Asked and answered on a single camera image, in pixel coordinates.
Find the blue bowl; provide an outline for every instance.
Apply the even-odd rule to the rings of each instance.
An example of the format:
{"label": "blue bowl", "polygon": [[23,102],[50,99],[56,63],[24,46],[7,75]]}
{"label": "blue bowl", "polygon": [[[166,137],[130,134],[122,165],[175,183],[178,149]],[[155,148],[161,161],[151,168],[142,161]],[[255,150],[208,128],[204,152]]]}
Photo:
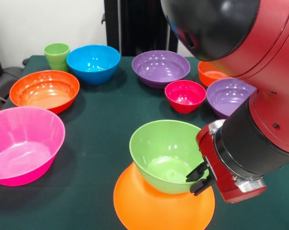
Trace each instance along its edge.
{"label": "blue bowl", "polygon": [[79,79],[92,85],[107,82],[118,68],[120,53],[104,45],[88,45],[73,50],[67,64]]}

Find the green cup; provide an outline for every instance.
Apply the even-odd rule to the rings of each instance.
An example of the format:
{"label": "green cup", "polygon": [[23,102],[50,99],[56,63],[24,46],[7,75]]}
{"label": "green cup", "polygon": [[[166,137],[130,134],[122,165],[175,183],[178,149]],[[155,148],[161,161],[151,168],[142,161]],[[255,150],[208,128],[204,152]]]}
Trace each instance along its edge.
{"label": "green cup", "polygon": [[130,139],[130,153],[144,179],[168,194],[189,192],[195,182],[186,176],[203,162],[196,142],[200,128],[181,121],[159,120],[138,128]]}
{"label": "green cup", "polygon": [[70,53],[70,47],[65,43],[52,43],[44,48],[44,55],[53,70],[68,72],[69,66],[66,58]]}

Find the orange bowl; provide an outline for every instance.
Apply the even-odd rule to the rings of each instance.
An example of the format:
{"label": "orange bowl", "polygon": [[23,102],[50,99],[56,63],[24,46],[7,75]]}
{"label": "orange bowl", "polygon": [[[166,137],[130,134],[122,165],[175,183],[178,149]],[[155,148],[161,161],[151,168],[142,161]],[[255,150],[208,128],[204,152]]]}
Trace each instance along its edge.
{"label": "orange bowl", "polygon": [[154,189],[132,163],[119,177],[113,195],[116,214],[128,230],[204,230],[215,209],[211,187],[199,196],[170,195]]}
{"label": "orange bowl", "polygon": [[40,107],[55,114],[66,110],[79,92],[79,81],[72,74],[45,70],[19,79],[10,90],[16,106]]}
{"label": "orange bowl", "polygon": [[209,87],[213,82],[230,78],[225,73],[222,73],[220,69],[215,67],[213,64],[207,61],[200,61],[198,64],[199,78],[203,85]]}

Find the green tablecloth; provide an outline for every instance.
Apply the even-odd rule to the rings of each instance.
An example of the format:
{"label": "green tablecloth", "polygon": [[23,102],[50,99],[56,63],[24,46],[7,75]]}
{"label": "green tablecloth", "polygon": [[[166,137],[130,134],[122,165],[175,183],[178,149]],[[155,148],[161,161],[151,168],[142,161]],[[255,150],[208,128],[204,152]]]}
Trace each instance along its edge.
{"label": "green tablecloth", "polygon": [[[123,57],[116,74],[104,85],[81,84],[75,102],[59,115],[66,139],[42,178],[22,187],[0,186],[0,230],[124,229],[112,194],[118,177],[132,162],[128,147],[132,133],[158,119],[203,127],[217,118],[207,102],[188,115],[175,112],[163,91],[137,79],[132,59]],[[188,60],[191,71],[186,79],[199,81],[198,61]],[[23,75],[45,69],[49,66],[44,56],[32,56]],[[12,107],[10,101],[5,104],[8,107]],[[265,181],[266,192],[239,204],[224,203],[214,186],[216,208],[208,229],[289,229],[289,165],[267,175]]]}

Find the red robot arm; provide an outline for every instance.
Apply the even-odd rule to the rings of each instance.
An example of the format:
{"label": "red robot arm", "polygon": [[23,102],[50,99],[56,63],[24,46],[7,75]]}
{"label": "red robot arm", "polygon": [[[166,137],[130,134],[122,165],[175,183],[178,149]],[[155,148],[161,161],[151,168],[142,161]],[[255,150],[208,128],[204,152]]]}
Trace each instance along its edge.
{"label": "red robot arm", "polygon": [[204,163],[188,180],[206,169],[210,176],[191,192],[216,183],[228,203],[261,194],[263,175],[289,163],[289,0],[161,2],[195,57],[258,88],[227,120],[207,125],[196,137]]}

